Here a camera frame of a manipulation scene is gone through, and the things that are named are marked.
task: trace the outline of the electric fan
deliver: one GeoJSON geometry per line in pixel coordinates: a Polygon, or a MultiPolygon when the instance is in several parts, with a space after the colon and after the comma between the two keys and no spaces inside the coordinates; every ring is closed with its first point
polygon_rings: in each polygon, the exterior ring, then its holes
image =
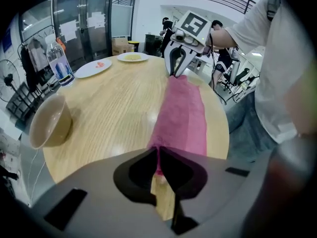
{"type": "Polygon", "coordinates": [[[20,87],[20,77],[14,64],[9,60],[0,61],[0,98],[9,102],[20,87]]]}

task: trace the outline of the plastic water bottle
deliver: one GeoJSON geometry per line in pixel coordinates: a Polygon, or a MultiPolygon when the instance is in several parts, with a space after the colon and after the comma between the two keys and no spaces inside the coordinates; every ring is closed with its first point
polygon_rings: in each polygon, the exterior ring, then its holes
{"type": "Polygon", "coordinates": [[[45,42],[48,46],[46,56],[60,85],[71,85],[75,80],[75,76],[69,66],[63,48],[56,42],[55,34],[46,36],[45,42]]]}

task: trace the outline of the bowl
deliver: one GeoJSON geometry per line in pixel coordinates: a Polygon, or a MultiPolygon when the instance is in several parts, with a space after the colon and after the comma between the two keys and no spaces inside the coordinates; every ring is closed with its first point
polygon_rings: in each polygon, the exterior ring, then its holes
{"type": "Polygon", "coordinates": [[[72,118],[65,97],[53,94],[36,111],[30,127],[30,143],[34,149],[61,145],[72,118]]]}

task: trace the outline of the person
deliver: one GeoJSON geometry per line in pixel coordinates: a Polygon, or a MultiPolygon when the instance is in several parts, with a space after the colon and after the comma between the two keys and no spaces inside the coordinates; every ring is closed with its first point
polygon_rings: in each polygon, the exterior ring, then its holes
{"type": "Polygon", "coordinates": [[[165,50],[167,44],[170,41],[170,37],[173,34],[173,31],[172,31],[173,22],[170,21],[168,19],[168,17],[165,17],[162,20],[162,24],[163,24],[163,30],[159,33],[159,35],[163,36],[165,34],[163,42],[162,42],[162,46],[161,46],[161,49],[160,49],[160,51],[162,53],[162,58],[164,58],[164,50],[165,50]]]}
{"type": "Polygon", "coordinates": [[[289,97],[290,89],[313,66],[314,49],[285,0],[260,0],[241,22],[212,31],[211,37],[215,46],[238,45],[245,54],[265,46],[255,92],[226,114],[228,158],[253,162],[259,154],[269,153],[297,135],[287,100],[296,101],[295,95],[289,97]]]}
{"type": "MultiPolygon", "coordinates": [[[[211,24],[211,27],[214,29],[214,31],[218,31],[223,29],[223,24],[219,20],[214,20],[211,24]]],[[[215,53],[219,54],[218,61],[214,67],[212,78],[209,83],[210,87],[214,90],[221,75],[227,72],[231,66],[232,60],[229,49],[214,46],[213,50],[215,53]]]]}

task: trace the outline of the cardboard box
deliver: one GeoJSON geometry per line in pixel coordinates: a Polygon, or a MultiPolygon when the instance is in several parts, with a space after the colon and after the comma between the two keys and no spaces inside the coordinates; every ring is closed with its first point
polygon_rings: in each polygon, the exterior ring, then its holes
{"type": "Polygon", "coordinates": [[[112,38],[112,55],[117,56],[119,54],[134,52],[134,45],[128,43],[127,38],[112,38]]]}
{"type": "Polygon", "coordinates": [[[119,46],[119,45],[128,45],[129,43],[126,37],[121,37],[121,38],[112,38],[111,44],[113,46],[119,46]]]}
{"type": "Polygon", "coordinates": [[[119,54],[127,53],[127,52],[134,52],[134,45],[127,44],[127,45],[112,45],[112,55],[117,56],[119,54]]]}

